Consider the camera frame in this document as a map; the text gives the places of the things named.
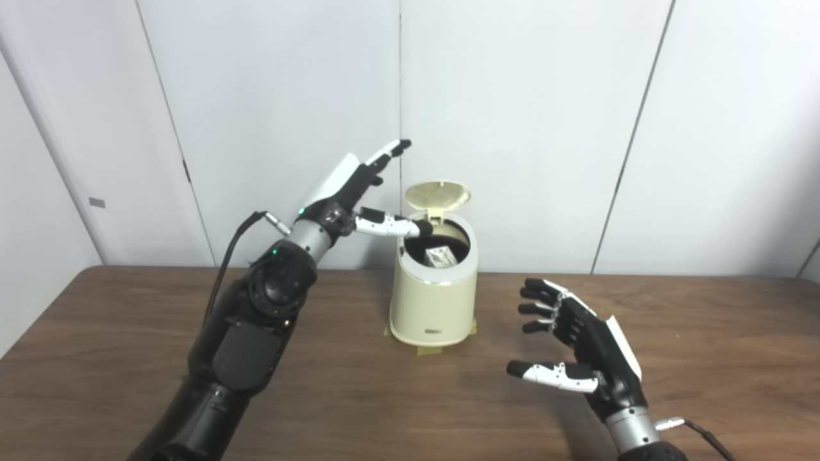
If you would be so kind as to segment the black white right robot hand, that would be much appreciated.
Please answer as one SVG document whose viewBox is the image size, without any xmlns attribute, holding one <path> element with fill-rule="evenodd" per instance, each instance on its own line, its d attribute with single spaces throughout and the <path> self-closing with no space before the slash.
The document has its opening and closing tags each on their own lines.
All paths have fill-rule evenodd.
<svg viewBox="0 0 820 461">
<path fill-rule="evenodd" d="M 642 370 L 615 317 L 598 317 L 577 295 L 552 281 L 525 279 L 518 312 L 537 315 L 522 332 L 545 332 L 571 348 L 574 362 L 512 360 L 510 376 L 585 394 L 601 422 L 632 407 L 648 408 Z"/>
</svg>

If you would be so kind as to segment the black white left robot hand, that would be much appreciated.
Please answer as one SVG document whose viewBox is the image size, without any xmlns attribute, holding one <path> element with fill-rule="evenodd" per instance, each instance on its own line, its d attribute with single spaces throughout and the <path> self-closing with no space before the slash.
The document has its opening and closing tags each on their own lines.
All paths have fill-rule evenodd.
<svg viewBox="0 0 820 461">
<path fill-rule="evenodd" d="M 353 232 L 404 238 L 430 236 L 433 225 L 429 222 L 413 221 L 375 208 L 356 208 L 367 190 L 383 184 L 381 172 L 390 161 L 401 156 L 410 146 L 411 140 L 395 140 L 366 161 L 346 154 L 300 209 L 296 221 L 319 225 L 330 236 L 331 244 Z"/>
</svg>

